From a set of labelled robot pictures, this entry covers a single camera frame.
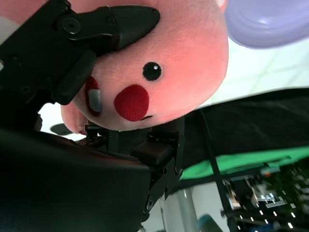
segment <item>plush toy mouth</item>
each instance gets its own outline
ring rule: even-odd
[[[101,91],[94,77],[89,77],[85,85],[85,99],[88,111],[98,117],[102,111]]]
[[[140,121],[144,121],[144,120],[152,118],[152,117],[153,117],[153,115],[149,115],[149,116],[146,116],[146,117],[142,118]]]

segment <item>green cloth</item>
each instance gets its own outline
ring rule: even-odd
[[[294,163],[309,157],[309,146],[268,150],[259,152],[222,155],[217,157],[220,172],[238,172],[268,163],[271,167],[278,167]],[[212,175],[209,161],[203,161],[184,170],[181,179],[196,179]]]

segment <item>plush toy face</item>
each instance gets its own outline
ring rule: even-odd
[[[92,76],[67,106],[64,122],[83,132],[88,120],[112,130],[162,124],[197,108],[225,77],[228,43],[215,0],[71,0],[76,12],[109,5],[160,11],[157,27],[135,44],[100,57]]]

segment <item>black robotic arm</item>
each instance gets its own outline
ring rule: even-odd
[[[131,156],[86,126],[71,141],[40,132],[38,111],[68,104],[95,59],[148,34],[158,10],[101,7],[77,14],[49,0],[0,46],[0,231],[136,232],[182,175],[184,118],[154,127]]]

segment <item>purple object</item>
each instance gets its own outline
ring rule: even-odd
[[[229,37],[248,48],[271,48],[309,37],[309,0],[229,0]]]

